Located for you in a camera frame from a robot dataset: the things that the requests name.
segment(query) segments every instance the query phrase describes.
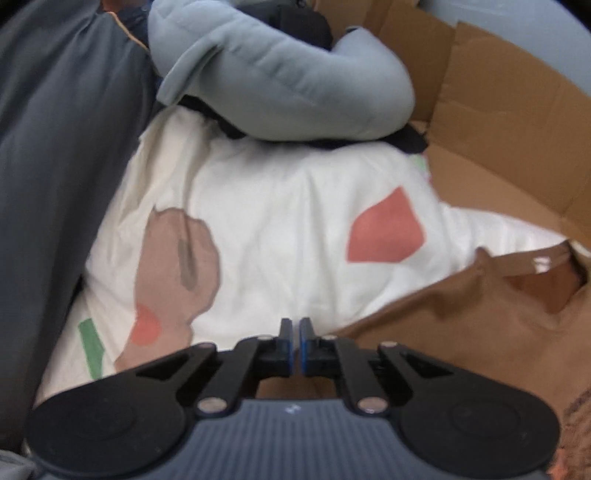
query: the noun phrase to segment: brown shape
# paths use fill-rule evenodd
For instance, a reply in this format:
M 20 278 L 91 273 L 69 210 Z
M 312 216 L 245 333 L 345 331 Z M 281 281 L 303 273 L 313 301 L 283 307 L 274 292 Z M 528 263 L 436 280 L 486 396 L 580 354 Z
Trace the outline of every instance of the brown shape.
M 135 278 L 136 322 L 116 370 L 188 347 L 191 322 L 211 308 L 219 286 L 219 253 L 207 224 L 180 209 L 153 210 Z

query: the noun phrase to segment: gray fabric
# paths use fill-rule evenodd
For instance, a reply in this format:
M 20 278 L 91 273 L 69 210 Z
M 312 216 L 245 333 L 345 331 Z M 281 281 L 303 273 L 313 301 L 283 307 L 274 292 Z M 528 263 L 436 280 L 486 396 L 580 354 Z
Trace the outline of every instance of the gray fabric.
M 154 105 L 148 54 L 97 0 L 31 0 L 0 29 L 0 448 L 25 417 Z
M 199 97 L 255 138 L 375 140 L 414 108 L 406 68 L 362 28 L 331 52 L 219 0 L 155 0 L 148 36 L 159 101 Z
M 27 480 L 35 464 L 16 453 L 0 450 L 0 480 Z

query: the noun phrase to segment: light blue wall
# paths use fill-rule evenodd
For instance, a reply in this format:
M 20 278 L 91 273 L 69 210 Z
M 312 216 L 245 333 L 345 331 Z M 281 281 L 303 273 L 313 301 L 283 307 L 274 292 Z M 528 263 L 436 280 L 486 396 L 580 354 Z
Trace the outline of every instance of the light blue wall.
M 421 0 L 455 25 L 482 27 L 528 50 L 591 95 L 591 34 L 554 0 Z

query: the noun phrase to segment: white fabric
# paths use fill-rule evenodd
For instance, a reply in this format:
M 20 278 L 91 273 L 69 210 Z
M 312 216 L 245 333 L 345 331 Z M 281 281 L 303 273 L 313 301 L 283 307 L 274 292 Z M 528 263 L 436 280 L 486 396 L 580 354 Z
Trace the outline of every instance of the white fabric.
M 402 187 L 424 244 L 399 262 L 348 261 L 355 219 Z M 77 325 L 92 318 L 113 373 L 135 320 L 134 282 L 153 209 L 204 220 L 217 246 L 221 284 L 193 322 L 193 342 L 231 348 L 276 333 L 282 317 L 309 316 L 319 333 L 465 268 L 483 246 L 494 255 L 545 248 L 550 231 L 494 213 L 439 202 L 419 169 L 386 144 L 334 151 L 231 141 L 199 114 L 161 112 L 141 138 L 87 262 L 40 398 L 90 381 Z

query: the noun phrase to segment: gray surface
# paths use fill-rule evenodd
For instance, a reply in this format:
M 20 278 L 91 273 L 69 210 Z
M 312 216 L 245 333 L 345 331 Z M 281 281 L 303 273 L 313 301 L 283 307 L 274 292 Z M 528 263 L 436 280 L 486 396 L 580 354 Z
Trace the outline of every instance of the gray surface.
M 0 448 L 25 416 L 154 105 L 147 53 L 95 0 L 32 0 L 0 29 Z
M 47 476 L 43 480 L 55 480 Z M 388 422 L 340 400 L 247 400 L 198 424 L 169 462 L 134 480 L 452 480 L 414 456 Z M 521 480 L 547 480 L 542 472 Z
M 421 0 L 455 25 L 462 20 L 529 51 L 591 95 L 591 33 L 555 0 Z
M 158 100 L 197 96 L 255 138 L 375 140 L 414 108 L 406 68 L 361 28 L 329 52 L 223 1 L 155 0 L 148 36 Z
M 32 461 L 0 450 L 0 480 L 27 480 L 34 470 Z

